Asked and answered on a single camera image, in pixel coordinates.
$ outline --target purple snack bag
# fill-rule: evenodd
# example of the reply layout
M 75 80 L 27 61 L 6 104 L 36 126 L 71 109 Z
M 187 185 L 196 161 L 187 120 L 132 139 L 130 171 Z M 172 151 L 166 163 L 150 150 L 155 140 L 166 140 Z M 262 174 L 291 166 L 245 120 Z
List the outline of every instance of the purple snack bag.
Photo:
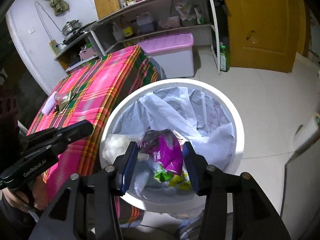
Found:
M 183 156 L 179 141 L 170 129 L 146 132 L 139 151 L 153 156 L 165 170 L 181 175 Z

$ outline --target plaid tablecloth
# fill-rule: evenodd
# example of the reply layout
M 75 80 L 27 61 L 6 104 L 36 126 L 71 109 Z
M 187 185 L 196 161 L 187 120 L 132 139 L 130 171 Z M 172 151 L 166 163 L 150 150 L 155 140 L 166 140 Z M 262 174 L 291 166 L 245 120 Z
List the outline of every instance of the plaid tablecloth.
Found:
M 45 116 L 40 110 L 28 134 L 50 127 L 66 127 L 85 119 L 93 124 L 94 131 L 91 136 L 69 145 L 59 156 L 59 162 L 46 171 L 44 181 L 49 200 L 71 174 L 92 173 L 100 137 L 111 112 L 130 93 L 156 81 L 157 77 L 143 50 L 131 46 L 83 67 L 56 86 L 54 91 L 58 93 L 75 90 L 77 94 L 61 113 L 52 111 Z

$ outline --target screw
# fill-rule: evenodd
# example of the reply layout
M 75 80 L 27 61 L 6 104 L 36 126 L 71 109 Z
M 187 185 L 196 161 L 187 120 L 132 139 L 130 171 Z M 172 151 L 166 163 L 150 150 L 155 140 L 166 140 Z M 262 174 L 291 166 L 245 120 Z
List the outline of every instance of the screw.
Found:
M 242 173 L 242 177 L 243 177 L 244 179 L 250 179 L 250 178 L 251 178 L 251 175 L 250 175 L 249 173 L 247 173 L 247 172 L 244 172 L 244 173 Z
M 106 172 L 112 172 L 114 170 L 115 170 L 115 168 L 112 165 L 109 165 L 109 166 L 106 167 Z
M 216 170 L 216 167 L 214 165 L 208 165 L 207 166 L 207 170 L 208 171 L 215 171 Z
M 78 174 L 78 173 L 74 173 L 74 174 L 72 174 L 72 175 L 70 176 L 70 178 L 71 178 L 72 180 L 76 180 L 76 179 L 79 178 L 79 174 Z

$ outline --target green bottle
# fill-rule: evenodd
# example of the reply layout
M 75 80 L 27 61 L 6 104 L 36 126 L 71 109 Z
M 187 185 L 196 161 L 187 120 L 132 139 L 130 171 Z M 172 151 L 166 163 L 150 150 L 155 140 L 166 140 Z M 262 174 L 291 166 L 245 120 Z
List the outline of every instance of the green bottle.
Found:
M 228 72 L 230 69 L 229 65 L 229 53 L 226 50 L 226 46 L 220 46 L 220 70 Z

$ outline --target pink storage box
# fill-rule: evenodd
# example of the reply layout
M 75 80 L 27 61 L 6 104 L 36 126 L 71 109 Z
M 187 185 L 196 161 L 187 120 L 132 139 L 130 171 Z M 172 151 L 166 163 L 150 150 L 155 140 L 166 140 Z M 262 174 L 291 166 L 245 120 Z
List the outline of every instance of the pink storage box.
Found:
M 93 47 L 88 48 L 86 50 L 82 50 L 79 53 L 79 56 L 80 56 L 81 60 L 87 60 L 87 59 L 89 59 L 89 58 L 91 58 L 93 56 L 96 56 L 96 55 L 97 55 L 97 53 L 96 53 L 96 51 L 94 50 Z
M 192 33 L 166 35 L 138 45 L 163 68 L 167 78 L 193 77 Z

